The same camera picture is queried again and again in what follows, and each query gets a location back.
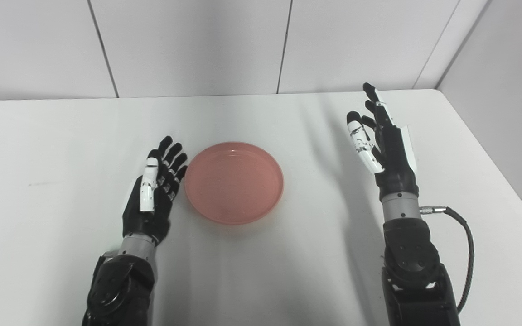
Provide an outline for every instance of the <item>robotic hand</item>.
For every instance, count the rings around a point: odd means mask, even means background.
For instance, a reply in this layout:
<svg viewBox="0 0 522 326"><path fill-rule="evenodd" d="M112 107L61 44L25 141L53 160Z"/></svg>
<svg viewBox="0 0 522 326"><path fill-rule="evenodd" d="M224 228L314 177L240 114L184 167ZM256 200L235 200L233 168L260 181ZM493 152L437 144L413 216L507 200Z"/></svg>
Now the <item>robotic hand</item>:
<svg viewBox="0 0 522 326"><path fill-rule="evenodd" d="M82 326L148 325L155 281L148 260L168 234L172 201L187 170L182 146L171 144L166 136L146 159L122 214L120 250L106 252L96 264Z"/></svg>
<svg viewBox="0 0 522 326"><path fill-rule="evenodd" d="M444 206L419 207L416 163L407 128L395 126L386 103L375 87L364 84L365 107L374 119L348 113L348 130L361 161L375 175L385 223L386 250L382 284L391 326L459 326L472 276L473 243L460 215ZM373 140L365 130L373 130ZM464 294L456 306L452 284L430 241L421 213L444 212L461 223L469 236L469 273Z"/></svg>

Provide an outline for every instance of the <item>robot finger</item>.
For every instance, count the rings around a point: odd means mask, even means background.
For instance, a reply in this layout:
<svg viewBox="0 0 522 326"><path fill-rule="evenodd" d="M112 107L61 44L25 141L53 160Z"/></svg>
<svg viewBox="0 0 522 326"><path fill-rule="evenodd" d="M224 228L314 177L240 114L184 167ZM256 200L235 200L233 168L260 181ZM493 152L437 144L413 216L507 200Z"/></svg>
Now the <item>robot finger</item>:
<svg viewBox="0 0 522 326"><path fill-rule="evenodd" d="M371 174L384 171L383 166L372 153L372 149L375 149L376 147L364 130L364 125L362 123L363 117L360 117L359 113L352 111L348 113L346 119L350 138L352 138L352 142L354 142L354 148L356 149L358 157L360 157L362 163L367 167Z"/></svg>
<svg viewBox="0 0 522 326"><path fill-rule="evenodd" d="M380 102L380 99L376 93L376 88L371 83L365 82L362 86L362 89L366 92L366 96L368 96L368 99L370 99L370 101L376 104L377 102Z"/></svg>
<svg viewBox="0 0 522 326"><path fill-rule="evenodd" d="M367 117L365 115L362 115L362 124L365 124L366 126L369 126L369 128L372 128L372 129L376 128L375 120L370 117Z"/></svg>
<svg viewBox="0 0 522 326"><path fill-rule="evenodd" d="M172 137L166 136L164 139L161 140L160 145L158 146L158 151L160 152L160 157L164 157L164 153L166 153L166 150L168 147L172 144Z"/></svg>
<svg viewBox="0 0 522 326"><path fill-rule="evenodd" d="M178 171L179 167L183 165L183 163L186 162L188 159L187 155L184 153L181 153L174 159L174 162L172 162L172 165L170 165L170 169L173 171L173 173L176 173Z"/></svg>
<svg viewBox="0 0 522 326"><path fill-rule="evenodd" d="M163 157L162 163L164 163L164 165L166 165L167 167L170 167L174 157L178 155L182 150L183 146L180 143L174 144L172 147L170 147L170 150L168 150L168 154L165 157Z"/></svg>
<svg viewBox="0 0 522 326"><path fill-rule="evenodd" d="M368 109L368 111L370 111L372 114L374 113L374 111L376 111L376 104L370 100L367 100L365 103L364 103L366 109Z"/></svg>
<svg viewBox="0 0 522 326"><path fill-rule="evenodd" d="M372 84L367 83L367 82L364 83L363 89L366 92L368 99L370 99L370 101L374 104L372 106L371 104L367 103L367 101L366 101L366 108L370 111L373 109L374 110L373 113L375 114L376 107L383 106L386 108L386 114L388 115L388 118L390 119L390 121L393 121L392 116L390 115L390 111L388 110L387 104L382 99L382 97L379 95L379 93L377 92L377 89Z"/></svg>
<svg viewBox="0 0 522 326"><path fill-rule="evenodd" d="M184 165L182 168L180 168L180 170L176 173L176 175L174 176L174 180L178 183L180 183L182 181L182 179L184 178L184 175L187 173L187 166Z"/></svg>

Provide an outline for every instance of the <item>fingertip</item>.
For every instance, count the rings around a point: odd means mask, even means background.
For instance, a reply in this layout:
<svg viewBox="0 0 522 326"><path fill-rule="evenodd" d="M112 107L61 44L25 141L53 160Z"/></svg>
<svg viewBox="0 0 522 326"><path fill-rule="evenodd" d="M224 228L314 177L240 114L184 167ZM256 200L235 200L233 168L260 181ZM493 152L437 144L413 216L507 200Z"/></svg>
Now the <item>fingertip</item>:
<svg viewBox="0 0 522 326"><path fill-rule="evenodd" d="M362 89L368 93L369 91L375 91L376 88L369 82L365 82L364 85L362 85Z"/></svg>
<svg viewBox="0 0 522 326"><path fill-rule="evenodd" d="M376 111L376 105L374 102L367 100L364 103L364 105L365 105L366 109L368 109L368 111L370 111L371 113L374 113L374 111Z"/></svg>
<svg viewBox="0 0 522 326"><path fill-rule="evenodd" d="M346 115L346 124L349 124L352 121L360 122L360 124L362 123L361 116L356 111L348 112L348 115Z"/></svg>
<svg viewBox="0 0 522 326"><path fill-rule="evenodd" d="M160 159L161 158L161 154L160 154L160 151L157 150L157 149L153 149L150 151L149 155L147 156L148 157L154 157L155 159Z"/></svg>
<svg viewBox="0 0 522 326"><path fill-rule="evenodd" d="M166 149L172 144L172 137L166 136L164 139L161 140L160 145L158 146L158 150L161 154L164 154Z"/></svg>

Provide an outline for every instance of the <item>plastic dish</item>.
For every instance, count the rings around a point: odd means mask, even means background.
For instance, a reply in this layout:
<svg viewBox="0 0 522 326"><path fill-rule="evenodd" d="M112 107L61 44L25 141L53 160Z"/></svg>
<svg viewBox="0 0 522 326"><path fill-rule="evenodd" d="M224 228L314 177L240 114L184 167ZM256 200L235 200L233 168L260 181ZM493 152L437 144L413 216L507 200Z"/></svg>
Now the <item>plastic dish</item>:
<svg viewBox="0 0 522 326"><path fill-rule="evenodd" d="M184 189L204 217L217 223L251 223L267 215L283 193L283 173L269 153L228 142L201 151L188 166Z"/></svg>

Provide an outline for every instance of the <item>table surface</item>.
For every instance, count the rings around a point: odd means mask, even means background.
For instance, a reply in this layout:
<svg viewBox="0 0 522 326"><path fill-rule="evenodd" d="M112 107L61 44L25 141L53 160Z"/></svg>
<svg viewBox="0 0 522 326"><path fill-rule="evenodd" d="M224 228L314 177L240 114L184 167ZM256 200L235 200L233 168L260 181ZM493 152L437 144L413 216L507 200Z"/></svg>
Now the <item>table surface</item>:
<svg viewBox="0 0 522 326"><path fill-rule="evenodd" d="M522 203L439 91L384 91L411 126L421 205L470 224L474 279L463 325L522 326ZM278 206L218 225L181 192L155 254L153 325L387 325L382 207L346 113L362 92L0 101L0 325L76 325L97 257L118 248L145 156L167 134L189 158L249 142L281 165ZM463 229L425 217L460 297Z"/></svg>

